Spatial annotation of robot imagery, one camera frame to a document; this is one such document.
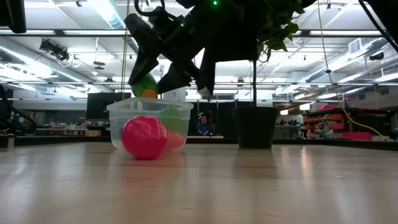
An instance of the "black pole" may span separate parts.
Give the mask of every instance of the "black pole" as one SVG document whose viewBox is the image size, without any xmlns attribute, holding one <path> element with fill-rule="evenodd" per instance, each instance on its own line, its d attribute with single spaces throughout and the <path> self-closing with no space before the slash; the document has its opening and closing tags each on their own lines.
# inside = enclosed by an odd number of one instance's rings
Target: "black pole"
<svg viewBox="0 0 398 224">
<path fill-rule="evenodd" d="M 257 60 L 253 61 L 253 107 L 257 106 Z"/>
</svg>

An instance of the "yellow cable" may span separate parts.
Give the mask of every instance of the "yellow cable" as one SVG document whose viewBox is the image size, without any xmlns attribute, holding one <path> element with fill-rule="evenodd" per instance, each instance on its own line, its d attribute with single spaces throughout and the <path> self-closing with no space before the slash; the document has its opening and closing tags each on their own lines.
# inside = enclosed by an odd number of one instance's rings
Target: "yellow cable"
<svg viewBox="0 0 398 224">
<path fill-rule="evenodd" d="M 324 38 L 323 38 L 323 28 L 322 28 L 322 20 L 321 20 L 321 5 L 320 5 L 319 0 L 317 0 L 317 2 L 318 2 L 318 16 L 319 16 L 319 23 L 320 23 L 320 28 L 321 28 L 321 37 L 322 37 L 323 54 L 325 55 L 326 67 L 327 67 L 327 69 L 329 70 L 329 63 L 328 63 L 328 59 L 327 59 L 327 57 L 326 57 L 325 40 L 324 40 Z M 356 124 L 356 125 L 358 125 L 358 126 L 361 126 L 361 127 L 364 127 L 364 128 L 368 128 L 368 129 L 374 131 L 374 132 L 377 133 L 383 140 L 387 141 L 387 138 L 384 137 L 384 136 L 383 136 L 380 132 L 378 132 L 376 129 L 374 129 L 374 128 L 372 128 L 372 127 L 369 127 L 369 126 L 366 126 L 366 125 L 364 125 L 364 124 L 360 124 L 360 123 L 354 121 L 354 120 L 349 116 L 349 114 L 348 114 L 347 111 L 344 109 L 344 106 L 343 106 L 342 103 L 341 103 L 340 97 L 338 96 L 336 87 L 335 87 L 335 85 L 333 84 L 333 80 L 331 79 L 330 73 L 328 73 L 328 75 L 329 75 L 329 79 L 330 79 L 331 86 L 333 87 L 333 90 L 335 91 L 336 96 L 337 96 L 337 98 L 338 98 L 338 104 L 339 104 L 339 106 L 341 106 L 341 108 L 343 109 L 343 111 L 344 111 L 344 113 L 346 114 L 347 118 L 348 118 L 352 123 L 354 123 L 354 124 Z"/>
</svg>

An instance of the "potted plant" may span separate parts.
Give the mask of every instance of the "potted plant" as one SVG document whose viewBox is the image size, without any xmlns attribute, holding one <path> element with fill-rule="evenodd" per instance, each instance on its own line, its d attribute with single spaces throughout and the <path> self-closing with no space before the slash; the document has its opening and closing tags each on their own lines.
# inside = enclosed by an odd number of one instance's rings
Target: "potted plant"
<svg viewBox="0 0 398 224">
<path fill-rule="evenodd" d="M 302 14 L 307 7 L 316 0 L 264 0 L 259 5 L 262 25 L 257 35 L 259 55 L 265 52 L 267 62 L 272 50 L 287 51 L 285 40 L 293 40 L 293 34 L 299 26 L 292 22 L 294 12 Z M 239 147 L 270 149 L 274 137 L 278 109 L 271 107 L 257 107 L 256 67 L 253 61 L 253 104 L 248 108 L 235 108 L 233 119 L 238 134 Z"/>
</svg>

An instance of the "pink ball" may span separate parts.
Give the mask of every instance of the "pink ball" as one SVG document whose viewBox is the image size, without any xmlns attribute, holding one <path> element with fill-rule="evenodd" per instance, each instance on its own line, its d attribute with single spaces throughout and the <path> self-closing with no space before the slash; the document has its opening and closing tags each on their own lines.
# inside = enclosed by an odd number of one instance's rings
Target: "pink ball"
<svg viewBox="0 0 398 224">
<path fill-rule="evenodd" d="M 136 116 L 123 127 L 123 147 L 137 159 L 157 159 L 166 143 L 166 128 L 155 117 Z"/>
</svg>

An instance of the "red object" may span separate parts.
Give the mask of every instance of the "red object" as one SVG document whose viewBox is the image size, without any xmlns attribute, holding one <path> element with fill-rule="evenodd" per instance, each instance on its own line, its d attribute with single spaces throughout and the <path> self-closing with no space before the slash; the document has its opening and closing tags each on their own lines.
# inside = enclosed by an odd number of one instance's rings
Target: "red object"
<svg viewBox="0 0 398 224">
<path fill-rule="evenodd" d="M 371 133 L 342 133 L 341 137 L 354 140 L 372 140 Z"/>
<path fill-rule="evenodd" d="M 172 131 L 167 131 L 167 143 L 164 148 L 165 151 L 174 151 L 185 144 L 185 139 L 181 135 Z"/>
<path fill-rule="evenodd" d="M 157 159 L 167 143 L 163 123 L 151 116 L 136 116 L 123 127 L 124 149 L 137 159 Z"/>
<path fill-rule="evenodd" d="M 317 108 L 317 111 L 320 111 L 320 110 L 330 110 L 330 109 L 334 109 L 335 108 L 335 106 L 333 106 L 333 105 L 323 105 L 323 106 L 319 106 L 318 108 Z"/>
</svg>

